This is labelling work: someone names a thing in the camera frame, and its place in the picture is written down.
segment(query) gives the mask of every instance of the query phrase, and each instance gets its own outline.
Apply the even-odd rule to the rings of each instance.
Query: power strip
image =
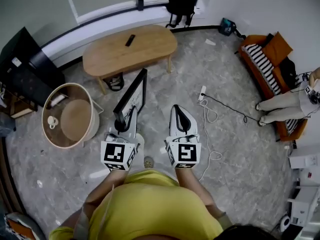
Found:
[[[207,87],[205,87],[205,86],[203,85],[202,88],[201,88],[199,97],[198,97],[198,102],[201,102],[201,101],[204,99],[204,96],[203,96],[202,94],[205,94],[205,93],[206,93],[206,89],[207,89]]]

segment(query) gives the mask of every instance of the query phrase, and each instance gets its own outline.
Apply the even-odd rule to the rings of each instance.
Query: black bag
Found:
[[[297,87],[297,73],[295,63],[286,57],[281,63],[279,64],[279,68],[281,71],[281,76],[286,83],[286,85],[292,90]]]
[[[165,6],[169,13],[171,13],[170,23],[168,26],[175,28],[179,25],[182,16],[186,16],[185,26],[190,26],[193,15],[195,14],[196,0],[169,0]],[[175,24],[171,24],[173,15],[176,15]]]

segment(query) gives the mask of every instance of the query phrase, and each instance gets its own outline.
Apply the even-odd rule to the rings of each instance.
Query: orange sofa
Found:
[[[260,88],[264,94],[264,98],[268,100],[274,96],[273,91],[269,88],[264,77],[261,75],[257,67],[253,64],[250,57],[242,50],[243,46],[252,45],[252,44],[262,45],[265,43],[266,39],[267,37],[265,35],[249,35],[241,43],[240,47],[238,48],[238,52],[241,55],[241,57],[244,59],[245,63],[248,65],[248,67],[250,68],[250,71],[252,72],[258,84],[260,85]],[[283,77],[281,76],[281,71],[278,66],[274,67],[274,69],[272,70],[272,74],[275,80],[277,81],[280,87],[280,90],[283,94],[290,90],[290,88],[286,85]],[[301,134],[303,133],[307,125],[307,121],[308,121],[307,119],[303,119],[302,121],[300,121],[290,135],[288,135],[286,124],[284,122],[275,122],[280,140],[283,142],[286,142],[286,141],[294,141],[299,139],[299,137],[301,136]]]

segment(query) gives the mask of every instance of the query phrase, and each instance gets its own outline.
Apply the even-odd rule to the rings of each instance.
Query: black picture frame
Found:
[[[133,80],[132,84],[129,86],[128,90],[125,92],[125,94],[123,95],[123,97],[120,99],[119,103],[115,106],[115,108],[113,110],[113,114],[115,116],[115,119],[117,120],[118,123],[123,125],[123,128],[125,128],[125,125],[126,125],[126,120],[125,120],[125,116],[123,114],[123,109],[127,105],[128,101],[130,100],[132,95],[135,93],[136,89],[139,87],[141,82],[143,82],[142,83],[143,84],[143,86],[142,86],[142,106],[138,110],[138,114],[140,113],[140,111],[142,110],[144,105],[146,104],[147,73],[148,73],[148,70],[145,68],[143,68],[139,72],[137,77]]]

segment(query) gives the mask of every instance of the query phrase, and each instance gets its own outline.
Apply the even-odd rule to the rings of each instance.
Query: person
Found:
[[[262,101],[255,106],[258,111],[269,112],[261,116],[258,124],[264,126],[274,121],[286,121],[289,119],[302,119],[316,113],[320,109],[319,104],[312,104],[305,88],[311,86],[316,92],[320,92],[320,67],[309,76],[309,82],[303,81],[299,87],[276,95]]]
[[[153,160],[139,143],[130,171],[112,170],[49,240],[275,239],[257,227],[232,225],[191,168],[175,169],[177,181],[145,169]]]

